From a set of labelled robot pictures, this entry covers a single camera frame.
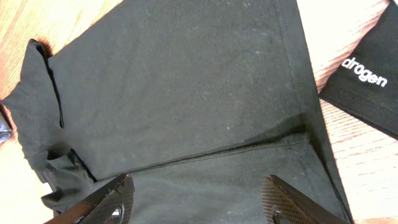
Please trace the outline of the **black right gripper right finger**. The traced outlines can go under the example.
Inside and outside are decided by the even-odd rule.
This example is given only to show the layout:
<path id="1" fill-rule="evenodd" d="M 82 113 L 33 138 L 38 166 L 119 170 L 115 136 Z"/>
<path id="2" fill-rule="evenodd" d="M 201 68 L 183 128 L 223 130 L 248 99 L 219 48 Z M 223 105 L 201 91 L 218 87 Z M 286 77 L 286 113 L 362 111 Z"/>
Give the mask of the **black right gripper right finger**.
<path id="1" fill-rule="evenodd" d="M 276 175 L 262 183 L 262 206 L 270 224 L 346 224 Z"/>

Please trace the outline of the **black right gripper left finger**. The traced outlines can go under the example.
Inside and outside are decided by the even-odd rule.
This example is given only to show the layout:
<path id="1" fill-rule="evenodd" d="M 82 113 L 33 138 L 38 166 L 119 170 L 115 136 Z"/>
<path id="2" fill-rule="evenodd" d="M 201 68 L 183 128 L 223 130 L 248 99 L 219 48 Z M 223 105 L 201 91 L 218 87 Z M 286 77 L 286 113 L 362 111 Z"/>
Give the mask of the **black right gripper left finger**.
<path id="1" fill-rule="evenodd" d="M 133 201 L 133 179 L 121 174 L 45 224 L 128 224 Z"/>

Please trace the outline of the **black t-shirt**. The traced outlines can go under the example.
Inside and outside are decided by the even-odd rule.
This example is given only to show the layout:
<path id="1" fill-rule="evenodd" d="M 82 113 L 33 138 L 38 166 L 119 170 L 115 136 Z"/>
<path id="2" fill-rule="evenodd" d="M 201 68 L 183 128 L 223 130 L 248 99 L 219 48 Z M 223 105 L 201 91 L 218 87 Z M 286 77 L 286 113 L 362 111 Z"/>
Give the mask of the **black t-shirt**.
<path id="1" fill-rule="evenodd" d="M 3 104 L 57 215 L 129 173 L 132 223 L 265 223 L 274 174 L 353 220 L 295 1 L 123 1 L 51 57 L 30 40 Z"/>

